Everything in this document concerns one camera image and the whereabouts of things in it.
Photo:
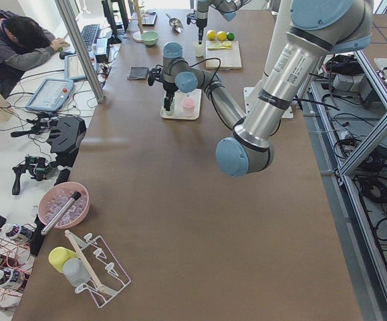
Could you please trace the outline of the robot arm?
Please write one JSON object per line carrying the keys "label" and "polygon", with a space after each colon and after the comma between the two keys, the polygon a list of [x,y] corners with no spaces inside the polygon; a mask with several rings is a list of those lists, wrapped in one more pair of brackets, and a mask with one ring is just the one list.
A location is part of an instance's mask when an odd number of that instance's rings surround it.
{"label": "robot arm", "polygon": [[272,132],[318,60],[368,46],[373,6],[373,1],[291,1],[287,43],[249,112],[232,99],[216,72],[189,66],[177,42],[164,45],[162,65],[150,70],[148,84],[162,83],[165,110],[176,91],[202,90],[233,134],[216,147],[220,169],[232,177],[262,171],[273,160]]}
{"label": "robot arm", "polygon": [[236,12],[251,0],[198,0],[196,9],[186,16],[187,24],[194,23],[198,27],[198,44],[203,43],[204,30],[208,23],[209,7],[216,9],[226,21],[231,21]]}

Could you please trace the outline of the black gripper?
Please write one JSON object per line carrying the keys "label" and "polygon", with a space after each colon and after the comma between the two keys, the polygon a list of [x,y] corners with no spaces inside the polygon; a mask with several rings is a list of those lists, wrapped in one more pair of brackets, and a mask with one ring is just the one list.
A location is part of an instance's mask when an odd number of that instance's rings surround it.
{"label": "black gripper", "polygon": [[186,15],[187,24],[195,24],[198,27],[198,44],[201,45],[203,43],[203,33],[204,27],[207,26],[208,21],[208,12],[202,11],[193,11],[192,13],[188,13]]}
{"label": "black gripper", "polygon": [[163,85],[166,96],[164,97],[164,111],[174,111],[174,94],[176,92],[176,84],[172,77],[164,73],[162,66],[155,66],[148,72],[147,83],[153,86],[155,82]]}

